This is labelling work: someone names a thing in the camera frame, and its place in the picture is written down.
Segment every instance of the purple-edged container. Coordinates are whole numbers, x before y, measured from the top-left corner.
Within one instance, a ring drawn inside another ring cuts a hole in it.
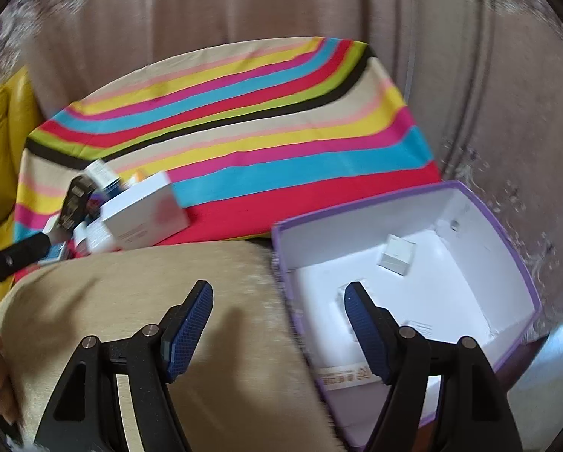
[[[379,265],[389,235],[415,243],[405,276]],[[495,370],[539,313],[531,277],[486,205],[457,181],[409,188],[291,218],[272,231],[294,326],[336,425],[363,447],[388,388],[371,375],[343,306],[361,281],[397,322],[425,337],[474,337]],[[434,417],[428,380],[421,424]]]

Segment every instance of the table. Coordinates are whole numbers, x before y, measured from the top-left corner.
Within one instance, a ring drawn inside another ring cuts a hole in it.
[[[320,37],[175,56],[71,104],[28,138],[15,240],[103,158],[127,179],[166,170],[191,225],[164,244],[260,235],[284,218],[439,181],[370,47]]]

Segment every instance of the beige cushion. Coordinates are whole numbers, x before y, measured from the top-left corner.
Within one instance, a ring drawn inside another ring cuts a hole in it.
[[[269,251],[249,241],[217,241],[93,255],[23,279],[0,304],[0,332],[24,435],[34,437],[82,337],[129,337],[159,322],[203,278],[213,286],[214,309],[187,373],[169,388],[193,451],[344,450],[291,335],[269,261]],[[140,451],[124,386],[121,402],[130,452]]]

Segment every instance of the metal screw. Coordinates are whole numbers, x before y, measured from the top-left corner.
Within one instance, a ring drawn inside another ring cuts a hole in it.
[[[401,326],[398,329],[398,333],[403,338],[407,339],[413,338],[415,336],[415,330],[411,326]]]
[[[462,345],[472,350],[473,348],[476,348],[476,340],[470,338],[469,336],[464,336],[462,338]]]
[[[145,325],[141,332],[144,334],[144,336],[154,336],[156,333],[158,333],[159,327],[158,325]]]
[[[97,338],[94,336],[88,336],[85,337],[81,343],[81,345],[83,346],[83,348],[86,349],[90,349],[93,348],[95,346],[95,344],[97,343]]]

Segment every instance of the black stripe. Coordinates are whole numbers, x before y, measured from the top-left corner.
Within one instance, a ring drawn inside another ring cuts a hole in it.
[[[312,99],[305,100],[304,102],[299,102],[297,104],[283,105],[282,107],[269,108],[266,110],[245,114],[243,116],[227,117],[226,119],[213,120],[211,122],[206,122],[204,124],[199,124],[196,126],[179,129],[178,131],[166,132],[166,134],[162,134],[159,135],[158,137],[147,139],[140,143],[133,144],[132,146],[121,149],[120,151],[116,151],[111,155],[107,155],[106,157],[103,158],[103,160],[104,161],[114,160],[115,158],[123,157],[124,155],[127,155],[133,151],[138,151],[139,149],[142,149],[151,144],[163,143],[164,141],[168,141],[169,139],[173,139],[175,137],[181,137],[187,134],[192,134],[193,132],[207,131],[208,129],[214,129],[217,127],[227,126],[230,124],[238,124],[240,122],[247,122],[249,120],[285,116],[288,114],[303,112],[305,110],[311,110],[317,107],[322,107],[323,105],[331,104],[332,102],[346,95],[349,92],[349,90],[355,86],[355,84],[357,83],[357,81],[365,71],[365,68],[367,66],[367,60],[373,56],[374,56],[373,52],[371,51],[370,47],[367,46],[362,56],[359,58],[357,64],[351,70],[349,75],[344,79],[344,81],[340,85],[338,85],[335,89],[330,90],[328,93],[325,93],[324,95],[320,95],[319,97],[314,97]],[[26,147],[35,156],[44,158],[45,160],[52,161],[53,163],[57,163],[59,165],[65,166],[67,168],[71,168],[73,170],[83,170],[93,161],[93,160],[83,160],[81,158],[77,158],[62,153],[60,151],[56,151],[55,149],[51,149],[50,147],[43,146],[42,144],[37,143],[35,140],[31,138],[28,138],[26,140]]]

